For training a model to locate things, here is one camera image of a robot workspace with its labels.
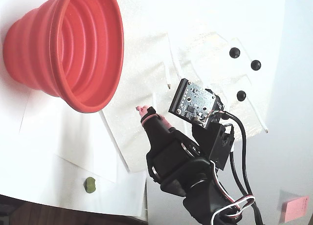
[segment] electronic component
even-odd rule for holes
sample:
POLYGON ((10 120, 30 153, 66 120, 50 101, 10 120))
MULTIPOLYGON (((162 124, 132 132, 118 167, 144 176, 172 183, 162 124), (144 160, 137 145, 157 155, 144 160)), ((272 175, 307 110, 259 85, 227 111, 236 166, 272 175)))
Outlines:
POLYGON ((220 115, 209 116, 212 110, 223 110, 220 98, 209 89, 182 79, 175 93, 169 112, 191 123, 203 127, 208 122, 219 122, 220 115))

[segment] black rubber bump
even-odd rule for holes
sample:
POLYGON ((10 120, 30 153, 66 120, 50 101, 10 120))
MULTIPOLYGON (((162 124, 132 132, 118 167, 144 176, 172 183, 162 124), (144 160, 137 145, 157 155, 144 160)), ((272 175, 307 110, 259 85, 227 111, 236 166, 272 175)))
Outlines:
POLYGON ((240 50, 236 47, 233 47, 232 49, 230 49, 229 55, 231 58, 236 59, 240 56, 240 50))
POLYGON ((258 60, 254 60, 251 62, 251 68, 254 70, 254 71, 257 71, 261 68, 261 62, 258 61, 258 60))
POLYGON ((243 90, 238 91, 237 99, 240 102, 244 101, 246 99, 246 93, 243 90))

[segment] sticky note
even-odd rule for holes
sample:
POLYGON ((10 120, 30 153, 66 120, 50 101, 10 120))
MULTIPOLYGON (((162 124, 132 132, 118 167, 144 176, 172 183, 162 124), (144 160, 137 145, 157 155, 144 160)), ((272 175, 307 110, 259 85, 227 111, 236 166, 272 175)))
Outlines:
POLYGON ((307 212, 308 203, 308 196, 287 202, 285 223, 303 217, 307 212))

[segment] wire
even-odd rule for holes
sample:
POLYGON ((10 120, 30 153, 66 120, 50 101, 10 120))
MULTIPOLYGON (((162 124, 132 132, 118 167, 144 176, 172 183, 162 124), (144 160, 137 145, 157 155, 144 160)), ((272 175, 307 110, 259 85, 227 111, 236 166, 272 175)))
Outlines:
MULTIPOLYGON (((234 162, 234 153, 230 153, 229 156, 230 156, 229 161, 230 161, 231 171, 233 173, 235 182, 236 182, 237 186, 239 187, 239 190, 241 191, 241 193, 243 195, 246 195, 247 192, 245 191, 244 187, 242 186, 242 184, 238 178, 237 172, 236 172, 235 162, 234 162)), ((251 207, 253 208, 255 223, 257 225, 263 225, 261 212, 260 212, 260 209, 257 206, 256 202, 251 207)))
MULTIPOLYGON (((239 120, 239 118, 237 118, 236 116, 234 116, 234 115, 232 115, 232 114, 230 114, 228 112, 225 112, 225 114, 230 119, 234 120, 238 124, 238 126, 239 126, 239 128, 241 130, 242 139, 243 139, 243 150, 242 150, 243 177, 244 177, 244 181, 245 181, 245 185, 246 185, 246 188, 248 190, 248 193, 252 194, 252 191, 251 191, 251 188, 250 188, 250 185, 249 185, 249 182, 248 182, 247 174, 246 174, 246 132, 245 132, 245 128, 244 128, 242 122, 239 120)), ((238 178, 237 172, 236 172, 233 152, 231 152, 229 156, 230 156, 229 160, 230 160, 230 165, 231 165, 231 171, 233 173, 235 182, 236 182, 237 186, 239 187, 239 190, 241 191, 241 193, 243 195, 247 195, 247 192, 245 191, 244 187, 242 186, 242 184, 241 184, 241 182, 240 182, 240 180, 238 178)), ((254 203, 252 205, 252 208, 253 208, 253 212, 254 212, 255 223, 257 225, 263 225, 261 212, 260 212, 260 209, 258 208, 257 204, 254 203)))
POLYGON ((227 205, 227 206, 225 206, 225 207, 223 207, 223 208, 218 209, 217 211, 215 211, 215 212, 213 213, 213 215, 212 215, 212 218, 211 218, 211 225, 214 225, 214 224, 213 224, 213 223, 214 223, 214 218, 215 218, 215 216, 216 216, 217 214, 221 213, 223 210, 226 210, 226 209, 228 209, 228 208, 230 208, 230 207, 237 206, 237 205, 241 204, 242 202, 245 202, 245 201, 247 201, 247 200, 249 200, 249 199, 251 199, 251 200, 243 207, 243 209, 244 209, 245 207, 251 206, 251 205, 255 202, 255 197, 254 197, 253 195, 246 195, 246 196, 243 196, 243 197, 241 197, 240 199, 236 200, 234 203, 229 204, 229 205, 227 205))
POLYGON ((212 163, 213 167, 212 167, 212 171, 213 171, 213 178, 214 178, 214 182, 217 185, 217 187, 219 188, 219 190, 221 191, 221 193, 232 203, 235 202, 235 200, 225 191, 225 189, 221 186, 218 178, 217 178, 217 174, 216 174, 216 167, 215 167, 215 162, 210 160, 210 162, 212 163))
POLYGON ((230 114, 228 112, 225 112, 225 114, 227 114, 227 116, 229 116, 230 119, 234 120, 239 125, 241 135, 242 135, 242 141, 243 141, 242 171, 243 171, 244 182, 245 182, 246 189, 247 189, 248 193, 253 194, 251 187, 250 187, 250 184, 249 184, 249 181, 248 181, 247 174, 246 174, 246 131, 245 131, 244 125, 239 120, 239 118, 237 118, 233 114, 230 114))

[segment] green object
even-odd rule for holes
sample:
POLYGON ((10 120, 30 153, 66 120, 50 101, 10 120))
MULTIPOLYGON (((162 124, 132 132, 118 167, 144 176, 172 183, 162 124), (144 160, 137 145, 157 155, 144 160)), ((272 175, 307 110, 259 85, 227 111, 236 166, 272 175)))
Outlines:
POLYGON ((84 182, 84 187, 86 192, 93 193, 96 190, 96 180, 92 177, 89 177, 84 182))

